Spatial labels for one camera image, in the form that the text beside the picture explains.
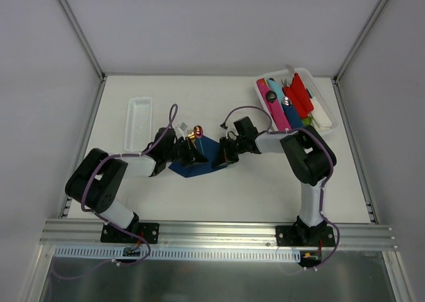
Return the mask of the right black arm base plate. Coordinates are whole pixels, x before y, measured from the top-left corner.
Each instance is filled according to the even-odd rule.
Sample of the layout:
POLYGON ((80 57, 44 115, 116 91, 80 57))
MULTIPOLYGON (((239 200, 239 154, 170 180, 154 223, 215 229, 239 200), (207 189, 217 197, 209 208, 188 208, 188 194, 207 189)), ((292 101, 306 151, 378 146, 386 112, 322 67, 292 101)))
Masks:
POLYGON ((330 226, 313 228, 298 225, 276 226, 276 243, 278 246, 332 248, 336 245, 336 236, 330 226))

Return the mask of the blue paper napkin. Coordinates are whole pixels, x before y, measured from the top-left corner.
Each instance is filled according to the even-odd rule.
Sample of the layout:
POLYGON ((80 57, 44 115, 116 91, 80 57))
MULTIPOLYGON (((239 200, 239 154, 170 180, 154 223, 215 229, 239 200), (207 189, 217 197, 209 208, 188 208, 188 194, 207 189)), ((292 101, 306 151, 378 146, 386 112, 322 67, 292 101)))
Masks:
POLYGON ((182 164, 174 162, 169 165, 169 169, 184 178, 206 175, 218 171, 219 168, 213 168, 213 161, 218 155, 219 143, 210 137, 203 136, 201 139, 195 141, 195 145, 200 151, 204 152, 203 155, 208 159, 208 163, 193 167, 184 167, 182 164))

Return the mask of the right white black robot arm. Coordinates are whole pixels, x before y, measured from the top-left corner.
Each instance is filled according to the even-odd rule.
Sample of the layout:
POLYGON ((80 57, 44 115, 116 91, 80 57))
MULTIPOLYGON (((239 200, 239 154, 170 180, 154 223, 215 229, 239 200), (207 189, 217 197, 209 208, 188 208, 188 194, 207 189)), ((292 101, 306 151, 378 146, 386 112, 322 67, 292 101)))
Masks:
POLYGON ((221 169, 239 161, 243 153, 282 153, 301 183, 301 208, 291 226, 276 226, 278 246, 333 247, 335 238, 323 213, 326 182, 337 164, 336 156, 310 125, 287 132, 259 132, 249 117, 234 122, 237 135, 219 140, 218 154, 212 162, 221 169))

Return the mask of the iridescent rainbow spoon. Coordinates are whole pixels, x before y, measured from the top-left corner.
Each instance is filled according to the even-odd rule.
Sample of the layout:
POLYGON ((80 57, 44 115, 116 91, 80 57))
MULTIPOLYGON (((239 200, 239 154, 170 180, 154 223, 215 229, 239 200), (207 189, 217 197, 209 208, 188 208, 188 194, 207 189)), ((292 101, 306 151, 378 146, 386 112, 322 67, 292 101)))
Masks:
POLYGON ((200 125, 194 126, 193 134, 195 136, 195 140, 198 142, 201 153, 204 154, 203 144, 202 144, 202 137, 203 137, 203 128, 200 125))

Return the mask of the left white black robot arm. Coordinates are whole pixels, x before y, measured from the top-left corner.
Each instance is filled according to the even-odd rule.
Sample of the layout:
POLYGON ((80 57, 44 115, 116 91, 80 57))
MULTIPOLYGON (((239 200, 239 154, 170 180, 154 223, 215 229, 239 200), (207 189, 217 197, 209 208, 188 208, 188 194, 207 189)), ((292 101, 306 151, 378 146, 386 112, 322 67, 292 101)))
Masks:
POLYGON ((79 202, 82 210, 115 225, 123 242, 132 242, 139 234, 139 218, 116 199, 122 180, 155 177, 169 164, 183 168, 207 164, 209 160, 195 144, 202 136, 201 126, 185 133, 180 125, 177 129, 160 128, 154 141, 139 153, 110 155, 94 148, 67 181, 65 194, 79 202))

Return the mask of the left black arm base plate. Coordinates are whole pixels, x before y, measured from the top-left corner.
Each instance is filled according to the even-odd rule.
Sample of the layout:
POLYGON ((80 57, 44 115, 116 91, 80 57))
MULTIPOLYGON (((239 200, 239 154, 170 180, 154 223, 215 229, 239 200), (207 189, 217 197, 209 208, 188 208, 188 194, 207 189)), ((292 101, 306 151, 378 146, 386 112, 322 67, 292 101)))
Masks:
POLYGON ((100 236, 101 243, 135 244, 143 238, 148 244, 157 244, 160 224, 153 222, 134 223, 132 229, 121 231, 110 224, 104 225, 100 236))

